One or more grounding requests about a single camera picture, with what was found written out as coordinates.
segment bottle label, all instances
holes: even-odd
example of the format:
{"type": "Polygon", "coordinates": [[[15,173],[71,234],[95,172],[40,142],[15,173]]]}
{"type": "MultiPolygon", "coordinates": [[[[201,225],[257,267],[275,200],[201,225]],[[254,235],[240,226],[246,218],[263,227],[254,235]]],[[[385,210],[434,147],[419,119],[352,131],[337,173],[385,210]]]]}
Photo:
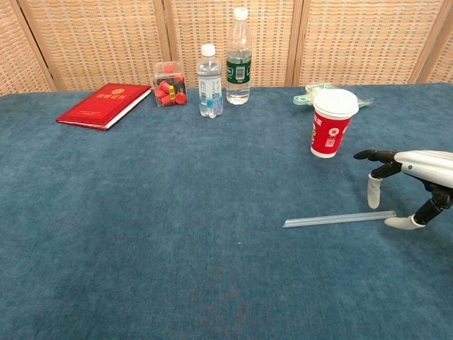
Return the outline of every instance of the bottle label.
{"type": "Polygon", "coordinates": [[[223,106],[222,78],[220,76],[204,76],[198,78],[198,93],[200,104],[208,108],[223,106]]]}
{"type": "Polygon", "coordinates": [[[244,62],[242,64],[234,64],[226,61],[226,79],[229,83],[245,84],[250,81],[250,67],[252,61],[244,62]]]}

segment green bottle label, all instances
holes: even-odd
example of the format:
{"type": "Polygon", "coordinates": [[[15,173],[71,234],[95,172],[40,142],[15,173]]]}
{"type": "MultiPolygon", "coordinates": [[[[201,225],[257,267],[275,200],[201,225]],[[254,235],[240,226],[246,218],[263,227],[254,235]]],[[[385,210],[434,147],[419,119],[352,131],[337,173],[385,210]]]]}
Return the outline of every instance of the green bottle label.
{"type": "Polygon", "coordinates": [[[244,62],[242,64],[233,64],[226,61],[226,80],[233,84],[245,84],[250,81],[250,67],[252,61],[244,62]]]}

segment woven panel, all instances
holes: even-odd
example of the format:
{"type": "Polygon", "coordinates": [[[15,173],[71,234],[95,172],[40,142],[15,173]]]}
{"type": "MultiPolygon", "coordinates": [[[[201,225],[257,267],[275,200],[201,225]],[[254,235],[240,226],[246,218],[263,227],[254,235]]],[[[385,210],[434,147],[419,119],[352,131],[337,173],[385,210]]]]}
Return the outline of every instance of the woven panel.
{"type": "Polygon", "coordinates": [[[0,95],[50,91],[8,0],[0,0],[0,95]]]}
{"type": "Polygon", "coordinates": [[[453,32],[429,78],[432,83],[439,81],[453,83],[453,32]]]}
{"type": "Polygon", "coordinates": [[[405,84],[442,0],[312,0],[299,84],[405,84]]]}
{"type": "Polygon", "coordinates": [[[245,6],[253,34],[251,84],[284,86],[293,5],[293,0],[172,0],[171,15],[178,46],[178,55],[173,58],[183,62],[187,85],[197,86],[195,65],[201,45],[215,44],[217,56],[225,65],[233,8],[245,6]]]}
{"type": "Polygon", "coordinates": [[[29,0],[67,90],[106,82],[150,84],[162,61],[153,1],[29,0]]]}

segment robotic hand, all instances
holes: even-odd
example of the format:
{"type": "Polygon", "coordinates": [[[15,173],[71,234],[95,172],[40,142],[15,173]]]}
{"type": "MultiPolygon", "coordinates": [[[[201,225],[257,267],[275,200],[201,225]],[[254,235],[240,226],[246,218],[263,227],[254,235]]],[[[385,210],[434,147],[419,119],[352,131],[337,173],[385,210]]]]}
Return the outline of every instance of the robotic hand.
{"type": "Polygon", "coordinates": [[[414,215],[387,218],[384,221],[386,225],[405,230],[421,228],[453,204],[453,153],[367,149],[355,154],[354,158],[384,163],[368,175],[368,205],[373,209],[379,206],[382,179],[400,171],[421,181],[432,193],[432,198],[414,215]]]}

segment book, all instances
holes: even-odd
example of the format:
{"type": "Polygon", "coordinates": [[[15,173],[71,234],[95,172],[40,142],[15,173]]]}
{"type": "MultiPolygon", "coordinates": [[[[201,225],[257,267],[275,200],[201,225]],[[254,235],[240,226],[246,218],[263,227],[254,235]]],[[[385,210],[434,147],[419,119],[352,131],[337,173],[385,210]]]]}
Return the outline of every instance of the book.
{"type": "Polygon", "coordinates": [[[55,121],[108,130],[151,93],[151,86],[107,83],[55,121]]]}

